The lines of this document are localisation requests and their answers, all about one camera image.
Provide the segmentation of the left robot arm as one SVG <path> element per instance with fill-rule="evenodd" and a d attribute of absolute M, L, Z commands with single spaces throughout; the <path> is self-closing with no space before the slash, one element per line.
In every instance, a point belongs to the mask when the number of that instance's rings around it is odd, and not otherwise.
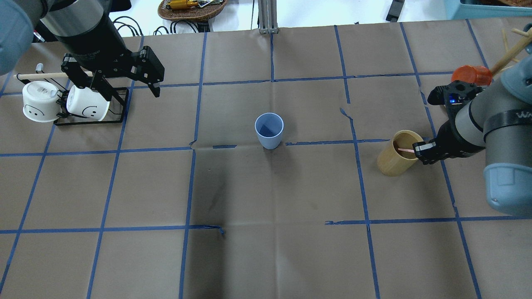
<path fill-rule="evenodd" d="M 108 78 L 127 77 L 160 96 L 164 66 L 149 46 L 130 51 L 98 0 L 2 0 L 2 75 L 28 51 L 39 22 L 67 49 L 61 70 L 76 87 L 110 101 L 117 93 Z"/>

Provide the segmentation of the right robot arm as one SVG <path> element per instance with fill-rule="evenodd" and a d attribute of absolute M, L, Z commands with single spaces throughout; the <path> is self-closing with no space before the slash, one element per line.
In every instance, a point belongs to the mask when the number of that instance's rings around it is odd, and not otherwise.
<path fill-rule="evenodd" d="M 431 105 L 448 121 L 435 138 L 413 144 L 424 165 L 486 151 L 487 203 L 511 216 L 532 214 L 532 59 L 526 57 L 487 87 L 456 80 L 435 87 Z"/>

